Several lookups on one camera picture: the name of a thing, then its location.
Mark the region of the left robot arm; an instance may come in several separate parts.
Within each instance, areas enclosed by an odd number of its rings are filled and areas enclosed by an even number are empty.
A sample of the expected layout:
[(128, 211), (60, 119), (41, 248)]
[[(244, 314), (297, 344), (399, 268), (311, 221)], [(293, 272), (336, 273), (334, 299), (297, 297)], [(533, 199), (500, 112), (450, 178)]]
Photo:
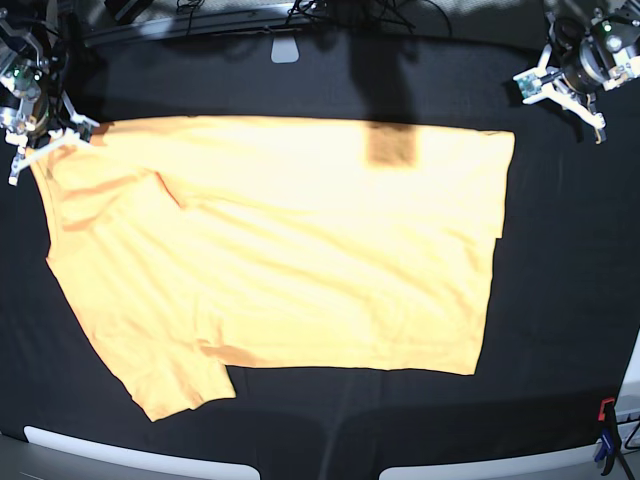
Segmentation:
[(590, 23), (547, 15), (547, 43), (537, 64), (513, 77), (525, 105), (549, 100), (579, 117), (606, 141), (597, 95), (639, 78), (639, 3), (610, 13), (597, 8)]

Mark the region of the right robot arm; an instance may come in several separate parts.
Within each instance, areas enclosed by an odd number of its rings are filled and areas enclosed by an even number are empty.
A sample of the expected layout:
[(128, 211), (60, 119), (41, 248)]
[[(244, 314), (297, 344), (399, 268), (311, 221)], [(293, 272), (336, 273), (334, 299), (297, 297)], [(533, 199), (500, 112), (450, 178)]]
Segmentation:
[(1, 3), (1, 130), (15, 148), (8, 183), (63, 146), (90, 145), (99, 123), (66, 91), (72, 40), (47, 19), (45, 1)]

